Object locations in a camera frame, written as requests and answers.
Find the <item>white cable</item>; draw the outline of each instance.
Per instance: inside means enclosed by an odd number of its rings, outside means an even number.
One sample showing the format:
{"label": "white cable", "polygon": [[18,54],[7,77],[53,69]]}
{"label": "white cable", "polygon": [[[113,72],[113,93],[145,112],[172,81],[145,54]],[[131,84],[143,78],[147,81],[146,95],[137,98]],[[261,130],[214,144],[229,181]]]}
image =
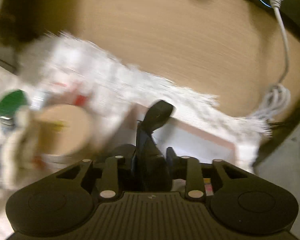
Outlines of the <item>white cable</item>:
{"label": "white cable", "polygon": [[284,72],[281,75],[278,84],[273,85],[269,91],[265,94],[261,104],[257,111],[251,114],[251,117],[255,117],[263,120],[272,120],[273,117],[287,108],[290,103],[290,91],[284,87],[281,82],[286,77],[289,71],[289,47],[287,33],[283,25],[283,21],[280,15],[280,5],[283,0],[270,0],[271,7],[274,9],[274,14],[280,26],[281,35],[284,44]]}

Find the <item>gray floor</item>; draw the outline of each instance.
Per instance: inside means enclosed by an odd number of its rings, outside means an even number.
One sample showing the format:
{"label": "gray floor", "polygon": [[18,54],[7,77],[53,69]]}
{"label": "gray floor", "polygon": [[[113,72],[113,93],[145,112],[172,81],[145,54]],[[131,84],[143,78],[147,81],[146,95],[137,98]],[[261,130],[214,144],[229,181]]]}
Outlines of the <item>gray floor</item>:
{"label": "gray floor", "polygon": [[256,167],[256,174],[296,197],[299,213],[291,232],[300,239],[300,123],[284,143]]}

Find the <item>ribbed black surface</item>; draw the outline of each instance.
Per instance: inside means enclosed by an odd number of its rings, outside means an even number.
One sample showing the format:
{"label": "ribbed black surface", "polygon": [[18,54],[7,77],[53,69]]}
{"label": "ribbed black surface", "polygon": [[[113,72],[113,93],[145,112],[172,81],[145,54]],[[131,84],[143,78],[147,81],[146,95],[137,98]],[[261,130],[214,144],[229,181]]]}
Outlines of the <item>ribbed black surface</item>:
{"label": "ribbed black surface", "polygon": [[[10,239],[35,237],[17,233]],[[116,202],[101,204],[93,217],[81,228],[49,239],[296,240],[288,232],[253,237],[230,231],[217,223],[203,204],[186,201],[177,192],[125,193]]]}

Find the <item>green bottle cap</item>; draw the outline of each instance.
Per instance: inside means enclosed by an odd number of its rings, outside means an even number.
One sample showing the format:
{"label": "green bottle cap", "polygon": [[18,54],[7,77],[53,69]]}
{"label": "green bottle cap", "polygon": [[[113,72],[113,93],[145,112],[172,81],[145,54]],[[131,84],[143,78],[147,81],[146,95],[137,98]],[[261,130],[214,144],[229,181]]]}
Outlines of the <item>green bottle cap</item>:
{"label": "green bottle cap", "polygon": [[0,116],[14,116],[20,106],[27,104],[26,96],[22,90],[13,91],[1,99]]}

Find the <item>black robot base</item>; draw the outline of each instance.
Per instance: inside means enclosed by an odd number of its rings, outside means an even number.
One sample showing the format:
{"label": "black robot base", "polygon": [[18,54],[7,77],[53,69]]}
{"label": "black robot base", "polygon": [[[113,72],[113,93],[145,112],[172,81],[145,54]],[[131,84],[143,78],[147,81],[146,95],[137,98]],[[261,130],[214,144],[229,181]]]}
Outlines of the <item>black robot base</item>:
{"label": "black robot base", "polygon": [[[298,203],[285,189],[220,159],[199,163],[171,147],[163,156],[152,133],[172,111],[158,101],[138,124],[136,146],[82,160],[13,194],[9,239],[297,239],[289,230]],[[184,192],[170,191],[174,179],[186,181]]]}

